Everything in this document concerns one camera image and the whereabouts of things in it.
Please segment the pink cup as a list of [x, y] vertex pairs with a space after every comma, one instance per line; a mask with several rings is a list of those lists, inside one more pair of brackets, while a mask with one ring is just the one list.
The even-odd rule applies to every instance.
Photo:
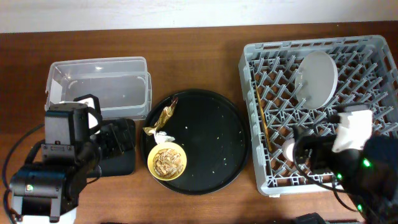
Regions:
[[282, 145], [283, 156], [290, 162], [292, 162], [294, 159], [294, 157], [293, 157], [294, 145], [295, 145], [294, 138], [290, 138], [290, 139], [286, 140]]

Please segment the white tissue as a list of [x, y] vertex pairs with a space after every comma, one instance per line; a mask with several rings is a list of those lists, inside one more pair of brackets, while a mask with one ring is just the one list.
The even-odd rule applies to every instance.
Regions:
[[162, 144], [162, 143], [165, 143], [165, 142], [173, 142], [173, 141], [175, 141], [175, 138], [173, 136], [169, 136], [164, 131], [156, 132], [154, 134], [154, 139], [155, 139], [156, 144]]

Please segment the yellow bowl with scraps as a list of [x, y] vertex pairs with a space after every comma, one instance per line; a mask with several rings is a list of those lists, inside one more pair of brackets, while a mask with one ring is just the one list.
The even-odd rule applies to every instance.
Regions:
[[147, 157], [147, 166], [156, 179], [174, 180], [184, 172], [187, 166], [187, 155], [178, 144], [161, 143], [150, 151]]

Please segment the gold foil wrapper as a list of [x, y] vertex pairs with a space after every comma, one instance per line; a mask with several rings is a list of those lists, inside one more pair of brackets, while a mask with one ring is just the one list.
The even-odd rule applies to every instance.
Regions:
[[167, 121], [168, 121], [168, 120], [172, 117], [172, 115], [174, 114], [174, 111], [175, 111], [177, 102], [178, 102], [178, 98], [174, 98], [174, 99], [172, 100], [171, 105], [170, 105], [170, 106], [166, 106], [166, 107], [162, 110], [162, 112], [161, 112], [161, 114], [160, 114], [158, 120], [155, 122], [155, 124], [154, 124], [153, 126], [149, 126], [149, 127], [144, 127], [144, 128], [143, 128], [144, 132], [145, 132], [148, 136], [154, 135], [154, 134], [155, 134], [156, 132], [158, 132], [162, 127], [165, 126], [165, 124], [167, 123]]

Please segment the wooden chopstick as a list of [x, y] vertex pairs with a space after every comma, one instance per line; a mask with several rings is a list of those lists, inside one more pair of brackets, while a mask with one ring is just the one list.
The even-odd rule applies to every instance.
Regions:
[[267, 128], [267, 123], [266, 123], [266, 119], [264, 116], [264, 111], [261, 109], [261, 119], [262, 119], [262, 125], [264, 128], [264, 133], [265, 133], [265, 137], [266, 137], [266, 141], [267, 141], [267, 148], [269, 152], [272, 152], [272, 146], [271, 146], [271, 141], [270, 141], [270, 137], [269, 137], [269, 133], [268, 133], [268, 128]]
[[270, 139], [269, 139], [267, 123], [266, 123], [266, 119], [265, 119], [265, 116], [264, 116], [264, 111], [262, 109], [261, 98], [259, 96], [257, 86], [256, 86], [256, 97], [257, 97], [257, 101], [259, 103], [259, 111], [260, 111], [260, 114], [261, 114], [262, 125], [263, 125], [264, 134], [265, 134], [266, 141], [267, 141], [267, 148], [268, 148], [269, 151], [271, 151], [272, 148], [271, 148], [271, 142], [270, 142]]

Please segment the white round plate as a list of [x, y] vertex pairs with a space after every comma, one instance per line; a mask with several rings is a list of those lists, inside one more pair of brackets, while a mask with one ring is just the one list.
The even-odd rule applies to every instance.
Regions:
[[295, 96], [308, 110], [325, 106], [335, 94], [338, 71], [335, 61], [322, 51], [308, 54], [298, 67]]

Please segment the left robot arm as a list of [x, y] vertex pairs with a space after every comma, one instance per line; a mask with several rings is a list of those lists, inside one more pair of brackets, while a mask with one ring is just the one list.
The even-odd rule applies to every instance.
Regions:
[[136, 124], [127, 118], [104, 120], [97, 106], [68, 102], [45, 114], [44, 139], [35, 143], [23, 166], [4, 181], [4, 210], [11, 223], [39, 218], [73, 223], [79, 195], [102, 177], [135, 169]]

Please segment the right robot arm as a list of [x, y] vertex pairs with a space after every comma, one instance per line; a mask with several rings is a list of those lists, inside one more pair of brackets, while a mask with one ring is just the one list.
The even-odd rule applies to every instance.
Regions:
[[336, 136], [298, 137], [294, 162], [332, 172], [367, 223], [397, 223], [397, 139], [372, 136], [361, 150], [333, 152]]

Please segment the grey dishwasher rack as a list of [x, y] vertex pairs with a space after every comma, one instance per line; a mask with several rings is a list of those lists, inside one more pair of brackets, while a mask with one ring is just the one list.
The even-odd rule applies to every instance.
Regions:
[[[338, 83], [325, 106], [308, 110], [295, 96], [294, 80], [302, 60], [315, 51], [326, 52], [335, 61]], [[318, 134], [334, 134], [336, 125], [324, 120], [339, 104], [370, 104], [374, 132], [397, 136], [397, 67], [380, 35], [247, 44], [238, 68], [249, 115], [256, 184], [263, 195], [320, 192], [331, 185], [332, 173], [313, 174], [305, 164], [295, 166], [283, 156], [282, 145], [293, 137], [295, 126], [315, 124]], [[272, 152], [267, 148], [256, 86]]]

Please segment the black rectangular tray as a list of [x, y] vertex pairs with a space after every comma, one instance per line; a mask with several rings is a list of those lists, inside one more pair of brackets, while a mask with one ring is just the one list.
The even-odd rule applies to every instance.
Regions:
[[89, 174], [89, 178], [129, 175], [134, 172], [136, 164], [135, 147], [120, 156], [103, 156], [99, 145], [99, 133], [91, 137], [98, 146], [99, 163]]

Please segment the clear plastic storage bin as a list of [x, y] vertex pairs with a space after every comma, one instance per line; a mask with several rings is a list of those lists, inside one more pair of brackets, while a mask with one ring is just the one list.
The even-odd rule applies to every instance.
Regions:
[[99, 99], [104, 119], [146, 119], [152, 80], [144, 57], [111, 57], [54, 62], [45, 90], [45, 109], [84, 95]]

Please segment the round black serving tray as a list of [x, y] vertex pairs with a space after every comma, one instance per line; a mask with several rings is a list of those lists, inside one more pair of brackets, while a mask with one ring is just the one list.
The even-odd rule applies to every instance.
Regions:
[[160, 181], [164, 187], [186, 195], [204, 195], [230, 184], [247, 163], [251, 135], [237, 107], [209, 90], [185, 90], [166, 97], [147, 115], [153, 126], [162, 110], [177, 99], [172, 117], [162, 128], [187, 155], [180, 177]]

